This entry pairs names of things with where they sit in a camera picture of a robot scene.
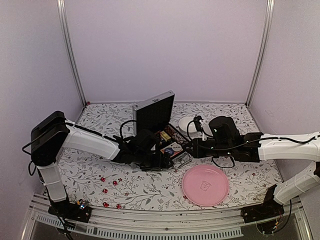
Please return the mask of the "aluminium poker set case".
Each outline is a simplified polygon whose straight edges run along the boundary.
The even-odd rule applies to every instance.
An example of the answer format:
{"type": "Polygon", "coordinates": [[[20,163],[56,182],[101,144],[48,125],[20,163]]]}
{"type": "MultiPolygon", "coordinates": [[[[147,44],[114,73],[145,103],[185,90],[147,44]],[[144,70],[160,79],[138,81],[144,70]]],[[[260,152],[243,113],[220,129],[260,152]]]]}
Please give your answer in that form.
{"type": "MultiPolygon", "coordinates": [[[[171,125],[174,127],[170,124],[174,99],[175,93],[169,90],[147,100],[135,103],[132,106],[134,133],[139,135],[141,131],[149,130],[153,133],[154,137],[158,139],[158,144],[152,148],[156,151],[154,154],[164,153],[164,150],[170,148],[172,144],[178,144],[172,138],[170,141],[164,142],[160,136],[160,132],[165,131],[166,126],[171,125]]],[[[186,152],[185,146],[186,145],[181,146],[182,151],[170,155],[172,160],[171,168],[178,170],[192,161],[192,157],[186,152]]]]}

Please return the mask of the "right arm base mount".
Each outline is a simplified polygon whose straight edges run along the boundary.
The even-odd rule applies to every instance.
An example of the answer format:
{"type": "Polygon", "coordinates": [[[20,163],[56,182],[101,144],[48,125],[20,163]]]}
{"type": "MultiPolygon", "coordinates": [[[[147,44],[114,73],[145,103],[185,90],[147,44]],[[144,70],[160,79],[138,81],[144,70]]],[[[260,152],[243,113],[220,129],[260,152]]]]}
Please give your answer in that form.
{"type": "Polygon", "coordinates": [[[279,204],[274,200],[276,186],[277,185],[275,184],[268,188],[262,203],[246,206],[241,209],[240,215],[245,223],[273,218],[280,216],[285,212],[283,204],[279,204]]]}

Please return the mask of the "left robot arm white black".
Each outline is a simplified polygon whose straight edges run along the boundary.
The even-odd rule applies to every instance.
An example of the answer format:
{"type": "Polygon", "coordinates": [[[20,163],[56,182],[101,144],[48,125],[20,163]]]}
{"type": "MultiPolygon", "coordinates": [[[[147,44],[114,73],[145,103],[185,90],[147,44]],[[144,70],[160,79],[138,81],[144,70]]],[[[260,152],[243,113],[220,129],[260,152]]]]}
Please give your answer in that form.
{"type": "Polygon", "coordinates": [[[70,148],[103,157],[119,164],[134,163],[142,171],[158,171],[173,167],[168,153],[161,151],[159,138],[148,129],[135,136],[109,137],[77,125],[65,118],[62,111],[55,111],[34,127],[30,142],[22,147],[29,155],[42,178],[50,205],[63,217],[74,213],[58,170],[57,156],[61,149],[70,148]]]}

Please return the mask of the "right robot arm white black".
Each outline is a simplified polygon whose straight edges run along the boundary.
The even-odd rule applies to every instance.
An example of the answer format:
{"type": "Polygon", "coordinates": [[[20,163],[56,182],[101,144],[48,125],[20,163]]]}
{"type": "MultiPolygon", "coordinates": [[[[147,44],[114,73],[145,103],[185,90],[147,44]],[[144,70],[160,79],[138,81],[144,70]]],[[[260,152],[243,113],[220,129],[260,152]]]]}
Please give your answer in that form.
{"type": "Polygon", "coordinates": [[[290,179],[268,188],[258,213],[269,218],[298,195],[320,184],[320,133],[274,135],[250,132],[241,135],[231,117],[218,116],[205,122],[194,117],[191,124],[201,133],[200,138],[190,138],[191,154],[195,158],[229,157],[232,161],[259,163],[268,160],[308,160],[311,163],[290,179]]]}

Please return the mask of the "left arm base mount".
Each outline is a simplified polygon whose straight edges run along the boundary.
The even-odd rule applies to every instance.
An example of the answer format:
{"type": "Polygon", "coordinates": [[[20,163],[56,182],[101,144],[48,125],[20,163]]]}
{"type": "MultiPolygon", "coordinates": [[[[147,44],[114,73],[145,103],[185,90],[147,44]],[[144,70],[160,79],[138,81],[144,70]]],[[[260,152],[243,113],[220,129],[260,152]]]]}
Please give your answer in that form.
{"type": "Polygon", "coordinates": [[[59,202],[50,200],[48,213],[63,219],[88,223],[91,217],[92,208],[89,206],[87,200],[80,199],[77,202],[72,203],[67,198],[66,200],[59,202]]]}

